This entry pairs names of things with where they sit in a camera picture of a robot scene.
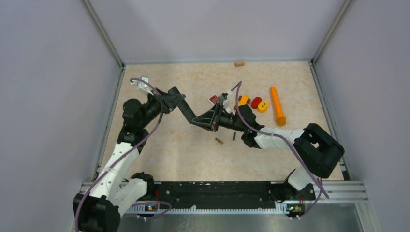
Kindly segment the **black remote control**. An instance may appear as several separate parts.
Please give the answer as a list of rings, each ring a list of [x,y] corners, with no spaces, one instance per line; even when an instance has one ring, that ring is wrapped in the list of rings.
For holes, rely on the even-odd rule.
[[[169,94],[181,94],[177,87],[172,87],[171,89],[168,90]],[[188,121],[189,124],[192,124],[192,120],[196,117],[196,114],[193,112],[193,110],[190,108],[186,100],[184,99],[179,105],[178,105],[179,110],[181,111],[182,115],[185,117],[185,119]]]

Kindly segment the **white remote control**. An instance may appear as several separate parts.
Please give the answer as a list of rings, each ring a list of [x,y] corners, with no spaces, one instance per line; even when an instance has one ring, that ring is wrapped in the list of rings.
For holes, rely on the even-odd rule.
[[[221,103],[221,100],[220,100],[220,98],[219,98],[218,95],[213,95],[213,96],[211,96],[211,97],[208,99],[208,101],[209,101],[212,105],[220,104],[220,103]]]

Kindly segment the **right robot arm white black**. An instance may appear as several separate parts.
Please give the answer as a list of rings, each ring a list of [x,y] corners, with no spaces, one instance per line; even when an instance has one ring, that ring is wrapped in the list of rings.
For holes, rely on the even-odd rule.
[[[216,104],[191,119],[191,123],[213,132],[220,127],[242,132],[241,140],[250,148],[291,151],[301,166],[290,174],[283,186],[289,199],[297,199],[312,182],[324,191],[322,180],[329,178],[345,153],[343,146],[316,123],[309,123],[303,129],[268,128],[257,123],[256,115],[247,105],[240,106],[233,114]]]

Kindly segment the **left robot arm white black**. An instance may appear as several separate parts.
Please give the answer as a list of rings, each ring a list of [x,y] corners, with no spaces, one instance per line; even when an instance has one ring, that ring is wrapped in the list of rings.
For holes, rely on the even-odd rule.
[[[156,117],[161,120],[164,114],[172,112],[185,97],[177,87],[167,92],[156,88],[146,103],[138,99],[124,102],[123,126],[109,161],[86,192],[73,199],[77,232],[115,232],[121,218],[139,198],[149,200],[154,196],[155,187],[149,183],[149,175],[132,178],[124,187],[121,183],[153,134],[146,126]]]

